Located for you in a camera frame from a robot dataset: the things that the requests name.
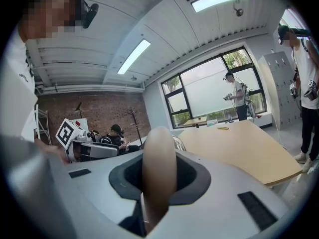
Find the white ladder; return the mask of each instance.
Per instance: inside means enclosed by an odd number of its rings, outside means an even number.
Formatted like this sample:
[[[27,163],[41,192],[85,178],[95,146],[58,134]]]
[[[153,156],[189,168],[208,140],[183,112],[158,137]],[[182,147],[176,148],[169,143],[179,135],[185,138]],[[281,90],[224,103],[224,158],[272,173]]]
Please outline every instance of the white ladder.
[[[36,105],[36,108],[34,110],[34,115],[35,115],[35,122],[36,122],[36,133],[38,135],[38,138],[41,139],[41,134],[44,133],[44,134],[46,134],[46,136],[49,139],[49,144],[52,145],[51,138],[50,138],[50,132],[49,132],[49,124],[48,124],[48,111],[44,112],[44,111],[39,109],[39,105]],[[41,118],[45,118],[46,129],[42,126],[42,124],[39,120]]]

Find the shoe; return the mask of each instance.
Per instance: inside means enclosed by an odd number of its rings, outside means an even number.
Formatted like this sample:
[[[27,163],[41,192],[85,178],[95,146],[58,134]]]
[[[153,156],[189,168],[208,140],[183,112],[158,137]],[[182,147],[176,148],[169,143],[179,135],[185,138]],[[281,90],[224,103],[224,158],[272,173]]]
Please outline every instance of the shoe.
[[[303,173],[308,173],[309,169],[313,165],[313,162],[310,158],[307,159],[306,163],[303,166]]]
[[[306,154],[301,151],[300,154],[298,154],[297,156],[294,156],[294,159],[297,162],[305,161],[306,160]]]

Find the table top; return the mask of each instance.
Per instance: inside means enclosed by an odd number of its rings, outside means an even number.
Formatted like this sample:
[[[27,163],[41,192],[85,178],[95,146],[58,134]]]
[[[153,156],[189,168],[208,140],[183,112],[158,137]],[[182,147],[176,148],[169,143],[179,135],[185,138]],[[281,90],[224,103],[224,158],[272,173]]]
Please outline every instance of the table top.
[[[189,119],[184,123],[184,125],[195,125],[195,124],[206,124],[207,122],[207,116],[201,117],[200,119]]]
[[[184,130],[187,151],[235,165],[267,186],[301,173],[301,166],[266,132],[248,120]]]

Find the beige rounded object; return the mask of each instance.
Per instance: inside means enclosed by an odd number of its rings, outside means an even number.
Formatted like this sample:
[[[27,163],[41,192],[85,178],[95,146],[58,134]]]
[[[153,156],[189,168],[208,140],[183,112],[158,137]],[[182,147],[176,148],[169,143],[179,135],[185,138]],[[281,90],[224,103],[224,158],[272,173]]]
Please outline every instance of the beige rounded object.
[[[166,127],[150,131],[143,153],[143,195],[149,233],[168,210],[176,192],[177,165],[174,140]]]

